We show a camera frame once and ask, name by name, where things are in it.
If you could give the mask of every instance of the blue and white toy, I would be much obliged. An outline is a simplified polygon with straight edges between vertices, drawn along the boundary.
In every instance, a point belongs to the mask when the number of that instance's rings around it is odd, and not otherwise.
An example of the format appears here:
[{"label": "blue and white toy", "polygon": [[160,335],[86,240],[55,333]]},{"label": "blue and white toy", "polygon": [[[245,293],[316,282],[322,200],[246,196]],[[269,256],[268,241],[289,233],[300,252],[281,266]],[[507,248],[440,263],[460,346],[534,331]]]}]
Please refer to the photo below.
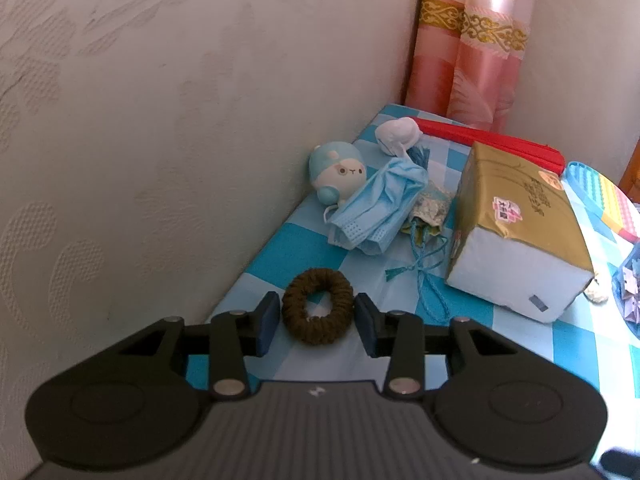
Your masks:
[{"label": "blue and white toy", "polygon": [[322,204],[341,206],[367,181],[367,168],[353,144],[336,140],[316,146],[309,157],[309,177]]}]

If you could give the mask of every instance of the metal screw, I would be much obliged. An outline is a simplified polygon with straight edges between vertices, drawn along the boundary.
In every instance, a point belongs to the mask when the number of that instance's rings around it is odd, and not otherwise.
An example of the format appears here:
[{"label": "metal screw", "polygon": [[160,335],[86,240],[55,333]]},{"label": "metal screw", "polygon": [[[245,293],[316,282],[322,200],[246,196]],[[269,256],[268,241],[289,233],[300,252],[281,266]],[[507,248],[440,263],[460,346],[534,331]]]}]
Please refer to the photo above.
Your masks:
[{"label": "metal screw", "polygon": [[244,383],[238,379],[220,379],[213,385],[213,391],[225,397],[240,395],[244,392]]},{"label": "metal screw", "polygon": [[396,377],[389,381],[389,389],[396,394],[411,395],[420,390],[420,383],[411,377]]}]

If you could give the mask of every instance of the checkered tablecloth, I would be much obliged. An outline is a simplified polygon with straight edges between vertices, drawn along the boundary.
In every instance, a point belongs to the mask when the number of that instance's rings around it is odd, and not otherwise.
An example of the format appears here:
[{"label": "checkered tablecloth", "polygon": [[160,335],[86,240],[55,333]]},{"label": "checkered tablecloth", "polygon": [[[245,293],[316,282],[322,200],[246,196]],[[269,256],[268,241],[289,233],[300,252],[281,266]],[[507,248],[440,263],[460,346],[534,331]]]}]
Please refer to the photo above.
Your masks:
[{"label": "checkered tablecloth", "polygon": [[[364,157],[368,176],[389,159],[376,144],[375,128],[403,116],[450,122],[412,108],[386,106],[354,143]],[[430,149],[429,178],[445,189],[455,191],[469,147],[429,136],[423,136],[421,143]],[[610,276],[632,246],[586,211],[572,190],[566,188],[593,265],[605,276]],[[359,250],[347,251],[327,243],[323,209],[315,194],[308,196],[273,235],[214,313],[237,308],[251,310],[269,290],[282,295],[289,282],[310,267],[340,270],[350,280],[354,293],[366,292],[381,311],[414,312],[418,300],[416,272],[405,272],[390,282],[385,281],[385,269],[413,263],[408,235],[398,235],[381,256],[365,256]],[[449,239],[451,229],[452,215],[449,215],[444,229],[444,235]],[[596,457],[611,447],[640,450],[640,341],[629,332],[613,298],[604,305],[594,306],[581,294],[558,321],[540,324],[446,286],[445,272],[446,263],[431,271],[453,316],[472,317],[599,389],[609,409],[609,423]],[[438,305],[433,293],[429,293],[426,300]],[[327,313],[330,309],[328,295],[310,298],[308,307],[315,315]],[[428,317],[424,320],[431,323]],[[336,344],[312,348],[293,341],[280,324],[269,354],[263,358],[246,358],[247,369],[255,378],[375,380],[379,385],[387,364],[388,358],[372,359],[365,354],[354,326]],[[436,388],[447,379],[443,357],[427,356],[425,368],[428,388]]]}]

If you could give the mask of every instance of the curtain fold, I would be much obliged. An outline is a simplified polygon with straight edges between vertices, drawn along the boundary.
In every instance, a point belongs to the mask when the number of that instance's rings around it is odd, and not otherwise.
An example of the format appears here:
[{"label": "curtain fold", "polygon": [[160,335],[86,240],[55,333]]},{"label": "curtain fold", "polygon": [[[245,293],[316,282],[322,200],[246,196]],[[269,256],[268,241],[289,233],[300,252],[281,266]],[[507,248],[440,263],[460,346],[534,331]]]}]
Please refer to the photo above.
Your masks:
[{"label": "curtain fold", "polygon": [[404,104],[500,132],[534,0],[422,0]]}]

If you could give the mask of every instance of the blue face mask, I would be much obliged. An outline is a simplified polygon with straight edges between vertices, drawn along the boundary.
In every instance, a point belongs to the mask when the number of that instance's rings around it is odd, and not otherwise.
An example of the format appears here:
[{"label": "blue face mask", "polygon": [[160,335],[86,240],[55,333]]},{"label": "blue face mask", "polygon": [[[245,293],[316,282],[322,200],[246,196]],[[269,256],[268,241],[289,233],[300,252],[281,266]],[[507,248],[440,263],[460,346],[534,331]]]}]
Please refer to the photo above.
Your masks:
[{"label": "blue face mask", "polygon": [[392,158],[351,195],[327,221],[332,245],[382,254],[427,185],[427,172],[404,158]]}]

